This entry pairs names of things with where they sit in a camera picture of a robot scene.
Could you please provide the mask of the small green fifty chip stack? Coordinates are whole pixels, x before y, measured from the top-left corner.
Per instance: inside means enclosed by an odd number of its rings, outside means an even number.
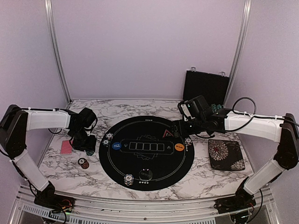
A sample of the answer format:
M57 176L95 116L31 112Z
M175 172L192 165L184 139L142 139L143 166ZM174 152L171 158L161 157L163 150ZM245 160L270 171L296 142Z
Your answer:
M107 147L107 146L109 146L110 141L109 140L104 140L102 143L103 143L103 146Z

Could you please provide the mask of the orange big blind button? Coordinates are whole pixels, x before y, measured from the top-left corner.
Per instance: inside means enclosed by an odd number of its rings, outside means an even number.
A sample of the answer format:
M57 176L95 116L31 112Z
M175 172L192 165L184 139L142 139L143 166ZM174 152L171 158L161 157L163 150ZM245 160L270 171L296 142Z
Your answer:
M185 149L185 146L183 145L183 144L181 144L181 143L177 143L176 145L175 145L175 150L177 150L177 151L183 151Z

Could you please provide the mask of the small blue ten chip stack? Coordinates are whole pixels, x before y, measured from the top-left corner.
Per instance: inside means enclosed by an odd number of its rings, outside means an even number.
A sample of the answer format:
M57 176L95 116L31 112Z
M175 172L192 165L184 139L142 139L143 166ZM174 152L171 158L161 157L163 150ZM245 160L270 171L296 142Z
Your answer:
M112 133L107 133L106 134L106 138L108 139L108 140L111 140L112 138L113 138L113 134Z

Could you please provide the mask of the blue small blind button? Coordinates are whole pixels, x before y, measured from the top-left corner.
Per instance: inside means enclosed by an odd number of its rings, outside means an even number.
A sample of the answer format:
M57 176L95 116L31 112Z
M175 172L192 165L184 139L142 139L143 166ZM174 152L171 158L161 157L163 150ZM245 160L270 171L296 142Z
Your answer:
M121 143L119 143L119 142L114 142L114 143L112 144L112 149L113 149L113 150L120 150L120 149L121 149Z

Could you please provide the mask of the clear round dealer button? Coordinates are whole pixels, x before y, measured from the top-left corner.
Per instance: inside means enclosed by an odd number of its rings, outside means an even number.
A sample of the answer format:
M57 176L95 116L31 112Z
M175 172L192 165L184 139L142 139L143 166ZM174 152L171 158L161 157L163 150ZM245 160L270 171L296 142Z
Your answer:
M150 181L153 177L153 173L150 169L142 169L139 172L139 179L142 181Z

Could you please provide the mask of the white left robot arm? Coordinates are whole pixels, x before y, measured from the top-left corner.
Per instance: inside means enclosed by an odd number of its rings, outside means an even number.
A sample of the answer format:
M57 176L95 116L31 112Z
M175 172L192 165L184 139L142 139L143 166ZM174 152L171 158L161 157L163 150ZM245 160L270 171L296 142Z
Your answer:
M36 133L44 137L46 130L67 130L71 147L81 151L95 150L96 137L91 134L97 124L96 114L89 108L80 112L68 109L21 108L10 105L0 121L0 145L16 170L36 189L35 203L46 204L54 208L70 198L55 193L54 185L39 169L29 146L41 145L33 141Z

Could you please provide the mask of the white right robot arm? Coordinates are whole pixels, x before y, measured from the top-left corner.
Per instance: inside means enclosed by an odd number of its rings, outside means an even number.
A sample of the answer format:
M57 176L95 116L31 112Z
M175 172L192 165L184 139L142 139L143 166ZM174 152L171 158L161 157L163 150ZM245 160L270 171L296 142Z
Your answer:
M235 108L214 111L203 96L178 103L183 119L174 124L175 133L196 135L207 133L236 133L245 143L245 148L256 146L265 160L265 150L272 154L269 160L245 178L234 196L221 198L215 205L224 208L229 201L236 209L249 204L262 187L275 181L283 172L297 166L299 162L299 125L293 114L259 115L241 112Z

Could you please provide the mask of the red chip stack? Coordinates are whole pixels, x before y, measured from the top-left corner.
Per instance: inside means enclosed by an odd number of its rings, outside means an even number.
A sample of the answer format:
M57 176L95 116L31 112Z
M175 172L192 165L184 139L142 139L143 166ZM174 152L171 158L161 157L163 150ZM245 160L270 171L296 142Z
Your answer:
M89 162L85 158L79 158L78 164L82 169L88 169L89 168Z

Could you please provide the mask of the green chips in case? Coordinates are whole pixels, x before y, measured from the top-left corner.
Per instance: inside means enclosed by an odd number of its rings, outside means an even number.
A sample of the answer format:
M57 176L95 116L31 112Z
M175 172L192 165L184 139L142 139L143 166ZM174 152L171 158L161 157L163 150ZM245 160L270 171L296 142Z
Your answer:
M218 110L223 109L223 105L211 104L211 108L213 112L217 112Z

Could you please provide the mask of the black poker chip case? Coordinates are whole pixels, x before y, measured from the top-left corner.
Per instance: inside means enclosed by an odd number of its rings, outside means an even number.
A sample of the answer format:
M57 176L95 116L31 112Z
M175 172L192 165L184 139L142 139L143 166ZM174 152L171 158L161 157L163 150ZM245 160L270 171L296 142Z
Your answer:
M185 76L183 100L202 95L209 105L224 105L229 77L188 70Z

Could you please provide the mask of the black floral rectangular tray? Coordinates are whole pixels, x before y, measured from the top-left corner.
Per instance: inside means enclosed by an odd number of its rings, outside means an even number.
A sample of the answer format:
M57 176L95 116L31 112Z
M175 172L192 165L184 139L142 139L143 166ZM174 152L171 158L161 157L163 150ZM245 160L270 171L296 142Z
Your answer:
M211 168L220 171L243 171L245 162L237 141L208 140Z

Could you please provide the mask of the round black poker mat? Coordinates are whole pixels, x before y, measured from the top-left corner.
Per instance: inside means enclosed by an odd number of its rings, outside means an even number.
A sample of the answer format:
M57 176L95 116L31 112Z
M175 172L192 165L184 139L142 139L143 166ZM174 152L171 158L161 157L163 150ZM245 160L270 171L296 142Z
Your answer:
M174 136L163 138L165 129L171 130L171 120L155 116L137 116L125 119L112 126L102 138L99 160L105 173L119 185L138 191L155 191L179 182L191 169L195 157L194 145L186 146L185 138ZM106 134L114 136L109 146L103 146ZM114 142L121 143L120 150L113 150ZM183 151L175 145L185 146ZM139 179L142 169L150 169L150 181ZM132 174L134 183L124 184L124 176Z

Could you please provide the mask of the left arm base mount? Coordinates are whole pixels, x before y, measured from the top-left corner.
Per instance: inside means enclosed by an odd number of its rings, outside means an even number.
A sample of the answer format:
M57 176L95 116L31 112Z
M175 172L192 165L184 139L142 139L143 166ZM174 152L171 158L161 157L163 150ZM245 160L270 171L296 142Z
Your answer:
M37 191L34 203L56 211L72 211L75 199L58 195L53 186L47 186L43 191Z

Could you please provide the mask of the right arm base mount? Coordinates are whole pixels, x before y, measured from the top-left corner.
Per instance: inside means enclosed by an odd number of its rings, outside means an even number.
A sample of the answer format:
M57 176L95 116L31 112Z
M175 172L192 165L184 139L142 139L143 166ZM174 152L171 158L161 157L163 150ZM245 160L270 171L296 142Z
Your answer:
M254 207L256 201L253 195L247 192L236 193L234 196L216 199L214 208L219 214L238 211L250 207Z

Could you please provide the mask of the right aluminium frame post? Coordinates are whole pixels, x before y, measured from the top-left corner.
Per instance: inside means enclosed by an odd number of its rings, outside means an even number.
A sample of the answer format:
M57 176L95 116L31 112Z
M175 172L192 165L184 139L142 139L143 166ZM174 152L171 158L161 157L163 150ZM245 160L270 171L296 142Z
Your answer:
M242 55L242 50L243 50L246 36L247 36L251 6L252 6L252 0L244 1L240 31L239 31L239 35L237 38L237 45L236 45L236 50L235 50L235 54L234 54L233 61L232 61L232 66L230 69L228 90L226 93L225 103L228 102L229 95L232 91L233 83L236 78L239 61L240 61L240 58Z

